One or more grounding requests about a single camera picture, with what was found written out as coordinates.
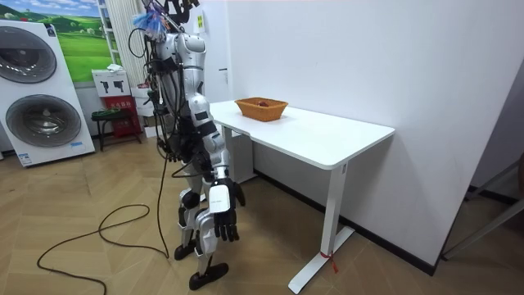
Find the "wooden floor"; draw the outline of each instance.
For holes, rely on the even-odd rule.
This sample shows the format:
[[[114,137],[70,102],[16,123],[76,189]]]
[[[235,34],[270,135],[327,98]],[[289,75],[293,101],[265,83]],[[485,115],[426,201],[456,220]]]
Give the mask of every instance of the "wooden floor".
[[[155,204],[163,161],[154,140],[110,146],[105,152],[50,165],[21,168],[15,157],[0,161],[0,293],[6,295],[102,294],[98,284],[36,267],[37,258],[63,239],[95,230],[114,208],[144,203],[151,214],[107,236],[121,243],[161,247]],[[170,164],[174,171],[179,164]],[[238,209],[237,243],[219,243],[214,262],[226,261],[229,273],[195,294],[291,294],[289,280],[318,251],[323,215],[262,179],[242,185],[247,207]],[[161,222],[168,247],[179,244],[178,193],[185,180],[166,178]],[[479,198],[461,209],[450,240],[454,243],[496,216],[503,205]],[[129,209],[108,220],[137,216]],[[354,234],[302,294],[489,295],[524,293],[524,217],[441,262],[429,277],[401,259]],[[110,295],[165,294],[188,291],[197,259],[166,260],[144,249],[104,243],[98,236],[60,246],[43,264],[105,281]]]

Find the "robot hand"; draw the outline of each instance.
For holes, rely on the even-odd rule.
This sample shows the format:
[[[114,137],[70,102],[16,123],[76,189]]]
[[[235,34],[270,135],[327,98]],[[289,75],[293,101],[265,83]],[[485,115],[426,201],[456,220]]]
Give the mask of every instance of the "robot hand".
[[[242,188],[230,178],[217,179],[210,189],[210,212],[215,219],[215,236],[224,241],[237,241],[236,199],[241,206],[246,205]]]

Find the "small stool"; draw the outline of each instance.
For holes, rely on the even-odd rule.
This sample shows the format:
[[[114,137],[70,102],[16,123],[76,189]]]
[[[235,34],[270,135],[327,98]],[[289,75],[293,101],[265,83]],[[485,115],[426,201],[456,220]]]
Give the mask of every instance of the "small stool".
[[[108,114],[108,115],[102,115],[102,116],[95,116],[96,112],[94,112],[92,115],[91,115],[91,120],[94,121],[94,122],[97,122],[97,129],[98,129],[98,138],[100,139],[100,150],[102,152],[104,152],[104,134],[105,134],[105,131],[106,131],[106,124],[107,122],[112,122],[114,120],[127,120],[131,126],[133,126],[133,135],[134,137],[138,140],[138,142],[140,144],[142,144],[142,141],[140,140],[140,138],[138,137],[138,134],[135,130],[135,126],[134,126],[134,123],[133,123],[133,113],[128,110],[128,109],[120,109],[119,111],[117,112],[114,112],[112,114]],[[100,122],[103,121],[102,123],[102,131],[100,132]],[[127,143],[129,140],[124,140],[124,141],[119,141],[119,142],[116,142],[116,143]]]

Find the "washing machine door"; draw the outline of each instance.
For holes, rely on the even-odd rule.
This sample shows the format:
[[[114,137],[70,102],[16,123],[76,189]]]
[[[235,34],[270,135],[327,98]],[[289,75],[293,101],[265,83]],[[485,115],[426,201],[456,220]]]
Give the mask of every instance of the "washing machine door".
[[[55,53],[39,36],[24,29],[0,26],[1,77],[32,84],[49,79],[55,70]]]
[[[50,95],[30,95],[13,103],[7,128],[21,141],[42,148],[70,143],[82,127],[79,113],[68,102]]]

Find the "woven basket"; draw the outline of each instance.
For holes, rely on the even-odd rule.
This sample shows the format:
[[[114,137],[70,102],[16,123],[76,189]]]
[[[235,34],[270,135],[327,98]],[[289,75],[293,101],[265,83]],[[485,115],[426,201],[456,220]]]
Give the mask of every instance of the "woven basket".
[[[280,102],[268,98],[244,98],[235,101],[240,107],[240,111],[251,119],[269,122],[280,119],[282,112],[287,106],[287,102]],[[269,107],[261,107],[258,104],[265,102]]]

